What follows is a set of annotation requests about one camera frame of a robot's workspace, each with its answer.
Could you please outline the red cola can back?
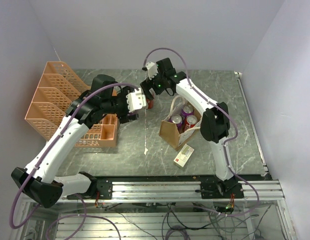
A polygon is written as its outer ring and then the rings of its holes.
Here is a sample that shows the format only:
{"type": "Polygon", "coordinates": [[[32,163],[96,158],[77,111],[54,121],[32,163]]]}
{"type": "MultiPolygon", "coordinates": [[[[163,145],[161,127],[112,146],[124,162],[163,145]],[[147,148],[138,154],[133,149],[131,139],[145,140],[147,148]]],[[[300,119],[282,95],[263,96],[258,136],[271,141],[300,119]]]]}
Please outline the red cola can back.
{"type": "Polygon", "coordinates": [[[154,99],[150,100],[150,99],[146,99],[147,102],[147,109],[152,109],[154,107],[154,99]]]}

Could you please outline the red cola can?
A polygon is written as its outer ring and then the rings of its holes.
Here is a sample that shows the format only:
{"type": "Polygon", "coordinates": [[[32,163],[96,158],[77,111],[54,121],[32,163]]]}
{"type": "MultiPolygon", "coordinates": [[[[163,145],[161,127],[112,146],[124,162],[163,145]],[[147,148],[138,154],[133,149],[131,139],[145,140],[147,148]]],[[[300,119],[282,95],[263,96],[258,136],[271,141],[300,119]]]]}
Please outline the red cola can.
{"type": "Polygon", "coordinates": [[[150,100],[150,99],[146,99],[147,102],[147,109],[152,109],[154,107],[154,99],[150,100]]]}
{"type": "Polygon", "coordinates": [[[186,132],[187,130],[193,128],[198,122],[198,119],[195,115],[188,115],[184,119],[184,128],[183,131],[186,132]]]}

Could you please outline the purple Fanta can front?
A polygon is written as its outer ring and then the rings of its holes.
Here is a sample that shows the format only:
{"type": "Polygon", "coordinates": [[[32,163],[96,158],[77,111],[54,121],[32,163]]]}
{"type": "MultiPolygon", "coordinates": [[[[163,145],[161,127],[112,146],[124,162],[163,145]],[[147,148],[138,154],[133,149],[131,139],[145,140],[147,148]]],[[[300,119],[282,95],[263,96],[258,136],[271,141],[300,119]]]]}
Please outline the purple Fanta can front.
{"type": "Polygon", "coordinates": [[[183,118],[179,114],[173,114],[169,118],[170,123],[174,123],[177,127],[177,129],[180,131],[183,127],[183,118]]]}

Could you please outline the purple fanta can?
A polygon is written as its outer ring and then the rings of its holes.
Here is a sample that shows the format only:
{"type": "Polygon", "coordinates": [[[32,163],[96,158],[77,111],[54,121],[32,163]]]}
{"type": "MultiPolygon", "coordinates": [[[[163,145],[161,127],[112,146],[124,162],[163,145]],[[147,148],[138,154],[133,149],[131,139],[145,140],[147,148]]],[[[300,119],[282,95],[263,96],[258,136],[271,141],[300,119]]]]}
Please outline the purple fanta can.
{"type": "Polygon", "coordinates": [[[174,123],[177,127],[177,129],[180,131],[183,127],[183,118],[179,114],[173,114],[169,118],[170,123],[174,123]]]}
{"type": "Polygon", "coordinates": [[[180,110],[180,116],[184,121],[185,118],[194,114],[194,107],[190,104],[185,104],[180,110]]]}

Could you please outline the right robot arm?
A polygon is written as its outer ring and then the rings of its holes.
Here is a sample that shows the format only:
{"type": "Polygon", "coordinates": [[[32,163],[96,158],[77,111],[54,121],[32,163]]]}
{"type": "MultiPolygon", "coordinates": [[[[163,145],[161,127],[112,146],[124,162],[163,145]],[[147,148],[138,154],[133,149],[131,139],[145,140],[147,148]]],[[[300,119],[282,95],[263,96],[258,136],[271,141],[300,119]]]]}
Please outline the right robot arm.
{"type": "Polygon", "coordinates": [[[230,129],[228,106],[205,95],[187,73],[176,71],[168,57],[157,62],[145,61],[142,70],[148,75],[140,84],[147,98],[153,99],[150,90],[156,95],[171,90],[173,94],[183,97],[200,114],[199,130],[209,142],[215,161],[215,175],[218,178],[215,192],[221,198],[228,197],[233,192],[229,181],[234,177],[229,147],[225,142],[230,129]]]}

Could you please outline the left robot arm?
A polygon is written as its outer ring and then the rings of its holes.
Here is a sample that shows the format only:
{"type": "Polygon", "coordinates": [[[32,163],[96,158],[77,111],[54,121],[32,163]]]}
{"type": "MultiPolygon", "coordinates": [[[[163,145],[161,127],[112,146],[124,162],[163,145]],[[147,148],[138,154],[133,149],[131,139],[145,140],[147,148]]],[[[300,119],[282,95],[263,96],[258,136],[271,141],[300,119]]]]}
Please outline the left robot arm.
{"type": "Polygon", "coordinates": [[[98,180],[84,171],[57,177],[57,171],[76,143],[93,125],[108,114],[128,122],[130,114],[146,105],[141,88],[118,83],[109,75],[99,74],[91,88],[73,100],[65,116],[39,154],[26,167],[15,168],[11,177],[24,193],[44,208],[52,207],[61,197],[81,194],[86,199],[97,193],[98,180]]]}

